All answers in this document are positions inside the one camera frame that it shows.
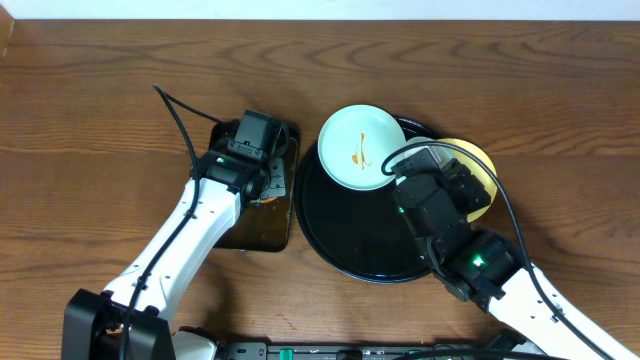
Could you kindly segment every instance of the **yellow plate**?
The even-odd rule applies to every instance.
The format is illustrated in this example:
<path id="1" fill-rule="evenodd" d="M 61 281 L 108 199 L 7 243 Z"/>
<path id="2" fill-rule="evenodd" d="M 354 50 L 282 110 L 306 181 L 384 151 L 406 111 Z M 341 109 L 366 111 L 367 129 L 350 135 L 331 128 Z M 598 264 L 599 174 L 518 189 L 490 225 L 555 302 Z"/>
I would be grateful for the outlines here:
<path id="1" fill-rule="evenodd" d="M 489 156 L 485 154 L 485 152 L 482 151 L 482 149 L 480 149 L 476 145 L 460 139 L 440 139 L 438 141 L 442 141 L 444 143 L 449 143 L 453 145 L 458 145 L 461 148 L 469 151 L 470 153 L 475 155 L 478 159 L 480 159 L 485 165 L 487 165 L 489 169 L 491 169 L 491 172 L 493 172 L 496 176 L 498 175 L 496 173 L 495 166 L 493 166 L 493 162 L 491 162 L 491 159 L 489 159 Z M 493 204 L 493 200 L 496 198 L 496 191 L 498 190 L 498 188 L 496 187 L 496 184 L 493 183 L 493 180 L 491 180 L 489 175 L 487 175 L 487 173 L 478 164 L 476 164 L 475 161 L 471 160 L 468 156 L 463 155 L 460 152 L 455 151 L 453 149 L 450 149 L 450 150 L 453 151 L 453 154 L 456 156 L 456 159 L 458 159 L 458 161 L 462 165 L 466 165 L 469 168 L 469 170 L 471 170 L 471 173 L 475 175 L 475 177 L 477 177 L 478 180 L 480 180 L 482 185 L 484 185 L 485 191 L 488 192 L 489 195 L 491 195 L 491 203 Z M 477 220 L 480 216 L 482 216 L 482 214 L 484 214 L 487 211 L 487 209 L 489 209 L 489 206 L 483 207 L 482 209 L 474 211 L 471 214 L 467 215 L 467 221 L 472 222 Z"/>

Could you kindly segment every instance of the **white wall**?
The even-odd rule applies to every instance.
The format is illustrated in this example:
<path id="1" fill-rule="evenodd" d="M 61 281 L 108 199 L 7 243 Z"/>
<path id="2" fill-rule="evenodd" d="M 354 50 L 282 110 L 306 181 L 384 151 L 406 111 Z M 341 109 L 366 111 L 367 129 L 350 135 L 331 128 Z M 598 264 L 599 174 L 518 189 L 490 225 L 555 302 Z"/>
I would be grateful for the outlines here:
<path id="1" fill-rule="evenodd" d="M 640 0 L 0 0 L 16 19 L 640 20 Z"/>

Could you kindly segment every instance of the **green led light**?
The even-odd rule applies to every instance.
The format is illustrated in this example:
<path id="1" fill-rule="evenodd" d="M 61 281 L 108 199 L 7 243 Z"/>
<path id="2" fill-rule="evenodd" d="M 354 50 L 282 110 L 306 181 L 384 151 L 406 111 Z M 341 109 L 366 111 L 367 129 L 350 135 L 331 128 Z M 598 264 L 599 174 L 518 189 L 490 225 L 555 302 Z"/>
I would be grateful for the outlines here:
<path id="1" fill-rule="evenodd" d="M 480 255 L 476 256 L 473 259 L 473 265 L 475 265 L 475 266 L 484 265 L 484 260 L 482 260 L 482 257 Z"/>
<path id="2" fill-rule="evenodd" d="M 419 353 L 420 350 L 409 350 L 409 354 L 416 354 Z"/>

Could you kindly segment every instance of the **black wire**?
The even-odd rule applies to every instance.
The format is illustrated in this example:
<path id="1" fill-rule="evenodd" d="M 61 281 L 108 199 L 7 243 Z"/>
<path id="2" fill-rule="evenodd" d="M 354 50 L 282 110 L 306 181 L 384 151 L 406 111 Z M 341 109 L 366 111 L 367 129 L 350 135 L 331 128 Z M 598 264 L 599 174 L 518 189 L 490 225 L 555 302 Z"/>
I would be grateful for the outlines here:
<path id="1" fill-rule="evenodd" d="M 439 358 L 439 357 L 463 357 L 471 356 L 473 358 L 488 358 L 488 359 L 515 359 L 515 360 L 562 360 L 548 355 L 528 354 L 521 352 L 505 352 L 494 350 L 429 350 L 419 351 L 413 354 L 402 355 L 393 360 L 419 360 L 425 358 Z"/>
<path id="2" fill-rule="evenodd" d="M 427 238 L 427 253 L 429 254 L 429 259 L 431 260 L 431 263 L 433 264 L 433 267 L 436 269 L 436 272 L 438 273 L 438 275 L 442 277 L 446 277 L 444 275 L 444 272 L 442 272 L 442 269 L 440 269 L 440 264 L 438 263 L 438 259 L 436 259 L 436 254 L 433 251 L 433 237 L 431 236 Z"/>
<path id="3" fill-rule="evenodd" d="M 120 341 L 120 354 L 119 354 L 120 360 L 126 360 L 127 358 L 127 350 L 128 350 L 128 342 L 129 342 L 129 327 L 131 326 L 131 317 L 133 316 L 133 311 L 136 307 L 136 303 L 138 302 L 138 298 L 140 297 L 140 292 L 142 291 L 142 288 L 144 287 L 147 281 L 147 278 L 149 277 L 149 274 L 151 274 L 151 270 L 153 269 L 153 267 L 156 265 L 158 260 L 160 260 L 160 258 L 162 257 L 164 252 L 167 250 L 167 248 L 169 248 L 169 245 L 171 245 L 173 240 L 178 236 L 178 234 L 180 233 L 182 228 L 184 228 L 184 226 L 187 224 L 189 219 L 191 219 L 191 216 L 193 215 L 193 213 L 196 210 L 196 207 L 198 206 L 198 197 L 200 196 L 200 173 L 198 172 L 198 168 L 197 168 L 198 162 L 196 158 L 196 152 L 193 149 L 193 144 L 191 143 L 191 139 L 189 138 L 187 129 L 185 129 L 184 125 L 182 124 L 182 121 L 180 120 L 180 117 L 176 113 L 176 110 L 173 108 L 173 106 L 171 106 L 171 103 L 169 102 L 171 97 L 168 96 L 160 88 L 160 86 L 158 86 L 158 84 L 154 84 L 153 88 L 156 89 L 158 94 L 160 94 L 160 97 L 162 97 L 164 104 L 169 109 L 169 112 L 173 116 L 173 120 L 175 120 L 176 125 L 178 125 L 178 128 L 180 129 L 180 133 L 184 138 L 184 142 L 187 144 L 187 149 L 189 150 L 189 155 L 191 156 L 191 166 L 193 167 L 193 180 L 194 180 L 193 200 L 191 200 L 191 206 L 189 207 L 189 210 L 187 210 L 187 212 L 185 213 L 182 221 L 180 221 L 178 226 L 176 226 L 175 230 L 173 230 L 171 235 L 169 235 L 169 237 L 164 242 L 164 244 L 162 244 L 160 249 L 158 249 L 158 251 L 153 256 L 153 258 L 151 258 L 151 261 L 149 261 L 149 264 L 142 272 L 142 275 L 138 277 L 138 281 L 136 283 L 135 289 L 133 290 L 133 294 L 131 295 L 131 300 L 129 301 L 129 307 L 127 308 L 127 313 L 125 315 L 124 322 L 123 322 L 122 339 Z"/>
<path id="4" fill-rule="evenodd" d="M 222 124 L 222 120 L 217 119 L 217 118 L 215 118 L 215 117 L 213 117 L 213 116 L 211 116 L 211 115 L 205 114 L 205 113 L 203 113 L 203 112 L 202 112 L 202 111 L 200 111 L 200 110 L 196 110 L 196 109 L 192 108 L 191 106 L 189 106 L 189 105 L 187 105 L 187 104 L 183 103 L 182 101 L 180 101 L 180 100 L 178 100 L 178 99 L 174 98 L 173 96 L 171 96 L 171 95 L 167 94 L 167 93 L 166 93 L 166 92 L 164 92 L 162 89 L 160 89 L 160 87 L 158 87 L 156 90 L 157 90 L 157 91 L 159 91 L 159 92 L 160 92 L 160 91 L 162 91 L 162 92 L 164 93 L 164 95 L 167 97 L 167 99 L 171 100 L 173 103 L 175 103 L 176 105 L 180 106 L 181 108 L 186 109 L 186 110 L 189 110 L 189 111 L 191 111 L 192 113 L 194 113 L 194 114 L 196 114 L 196 115 L 200 115 L 200 116 L 202 116 L 203 118 L 209 119 L 209 120 L 211 120 L 211 121 L 213 121 L 213 122 L 215 122 L 215 123 Z"/>
<path id="5" fill-rule="evenodd" d="M 491 180 L 493 180 L 493 182 L 496 184 L 496 187 L 500 191 L 500 194 L 502 194 L 502 198 L 504 199 L 504 202 L 507 205 L 507 210 L 509 211 L 509 215 L 511 216 L 511 222 L 513 223 L 513 229 L 515 230 L 516 237 L 518 238 L 518 243 L 520 244 L 520 250 L 522 251 L 524 267 L 527 270 L 527 272 L 529 273 L 529 277 L 531 278 L 531 282 L 533 283 L 533 286 L 536 288 L 536 291 L 538 292 L 538 295 L 540 295 L 540 298 L 542 298 L 542 301 L 544 301 L 544 303 L 549 307 L 549 310 L 551 310 L 553 315 L 555 315 L 578 339 L 580 339 L 589 348 L 591 348 L 591 350 L 593 350 L 596 354 L 598 354 L 600 357 L 602 357 L 604 359 L 613 360 L 613 358 L 609 354 L 607 354 L 604 350 L 600 349 L 600 347 L 598 345 L 596 345 L 593 341 L 591 341 L 588 337 L 586 337 L 582 332 L 580 332 L 580 330 L 578 330 L 578 328 L 576 328 L 569 321 L 569 319 L 567 319 L 564 316 L 562 311 L 558 310 L 553 305 L 551 300 L 549 300 L 547 295 L 544 293 L 544 290 L 542 290 L 542 287 L 540 286 L 540 283 L 538 282 L 538 278 L 536 277 L 536 275 L 535 275 L 535 273 L 533 271 L 533 265 L 531 264 L 531 258 L 529 258 L 529 252 L 527 251 L 527 245 L 525 244 L 524 237 L 522 236 L 522 231 L 520 230 L 520 225 L 518 224 L 518 219 L 516 218 L 515 212 L 513 211 L 513 207 L 511 206 L 511 202 L 509 201 L 509 197 L 507 196 L 507 191 L 502 186 L 502 183 L 500 182 L 498 177 L 493 173 L 493 171 L 491 171 L 491 169 L 489 169 L 489 167 L 487 165 L 484 164 L 484 162 L 482 162 L 482 160 L 478 159 L 475 155 L 473 155 L 468 150 L 466 150 L 466 149 L 464 149 L 464 148 L 462 148 L 460 146 L 457 146 L 457 145 L 444 143 L 444 142 L 440 142 L 440 141 L 422 141 L 422 142 L 418 142 L 418 143 L 415 143 L 415 144 L 406 145 L 406 146 L 394 151 L 391 155 L 389 155 L 382 162 L 382 166 L 381 166 L 382 173 L 385 174 L 385 175 L 393 175 L 392 171 L 387 171 L 386 170 L 387 165 L 389 164 L 389 162 L 393 158 L 395 158 L 396 156 L 402 154 L 403 152 L 405 152 L 407 150 L 415 149 L 415 148 L 423 147 L 423 146 L 440 146 L 440 147 L 456 150 L 456 151 L 462 153 L 463 155 L 466 155 L 471 160 L 473 160 L 476 164 L 478 164 L 482 168 L 482 170 L 484 170 L 487 173 L 487 175 L 489 175 Z"/>

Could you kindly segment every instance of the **green connector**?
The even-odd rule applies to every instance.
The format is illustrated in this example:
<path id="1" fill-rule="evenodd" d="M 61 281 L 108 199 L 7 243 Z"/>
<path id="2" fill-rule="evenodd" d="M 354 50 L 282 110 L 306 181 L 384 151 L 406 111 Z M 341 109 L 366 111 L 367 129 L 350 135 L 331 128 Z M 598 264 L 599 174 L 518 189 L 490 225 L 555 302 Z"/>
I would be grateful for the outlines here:
<path id="1" fill-rule="evenodd" d="M 415 354 L 417 352 L 420 352 L 420 350 L 409 350 L 409 355 Z"/>
<path id="2" fill-rule="evenodd" d="M 293 350 L 280 349 L 280 360 L 293 360 Z"/>

